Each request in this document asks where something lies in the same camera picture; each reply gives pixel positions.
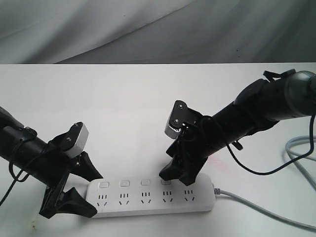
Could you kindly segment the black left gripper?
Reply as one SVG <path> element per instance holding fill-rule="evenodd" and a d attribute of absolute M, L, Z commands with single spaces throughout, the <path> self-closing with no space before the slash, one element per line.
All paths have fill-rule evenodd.
<path fill-rule="evenodd" d="M 55 214 L 74 214 L 87 218 L 93 217 L 97 209 L 87 202 L 75 188 L 64 191 L 70 174 L 89 182 L 102 179 L 103 176 L 91 162 L 87 152 L 69 158 L 61 151 L 60 144 L 64 134 L 48 142 L 40 157 L 32 165 L 37 168 L 34 177 L 46 184 L 46 189 L 39 214 L 51 218 Z"/>

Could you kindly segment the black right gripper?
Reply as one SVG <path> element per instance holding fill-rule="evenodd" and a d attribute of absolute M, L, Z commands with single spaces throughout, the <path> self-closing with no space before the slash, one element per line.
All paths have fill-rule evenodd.
<path fill-rule="evenodd" d="M 171 161 L 159 172 L 160 178 L 179 179 L 184 185 L 193 184 L 208 157 L 228 142 L 229 117 L 226 114 L 197 114 L 197 120 L 185 122 L 177 138 L 167 148 Z"/>

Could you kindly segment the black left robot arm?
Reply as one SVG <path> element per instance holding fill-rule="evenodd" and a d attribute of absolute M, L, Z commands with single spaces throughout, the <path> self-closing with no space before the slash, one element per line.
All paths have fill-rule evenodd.
<path fill-rule="evenodd" d="M 25 127 L 4 108 L 0 110 L 0 156 L 9 162 L 13 184 L 33 176 L 46 185 L 39 214 L 47 219 L 55 214 L 74 214 L 91 218 L 97 209 L 72 187 L 64 191 L 70 174 L 89 182 L 102 175 L 84 151 L 89 132 L 83 122 L 49 142 Z"/>

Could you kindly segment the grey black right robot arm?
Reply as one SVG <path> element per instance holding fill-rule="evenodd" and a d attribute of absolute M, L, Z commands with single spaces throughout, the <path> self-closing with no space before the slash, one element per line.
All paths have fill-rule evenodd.
<path fill-rule="evenodd" d="M 316 117 L 316 76 L 310 71 L 265 71 L 236 99 L 213 116 L 176 100 L 165 133 L 173 140 L 171 161 L 159 172 L 165 180 L 189 186 L 207 159 L 222 148 L 242 150 L 240 139 L 265 131 L 282 120 Z"/>

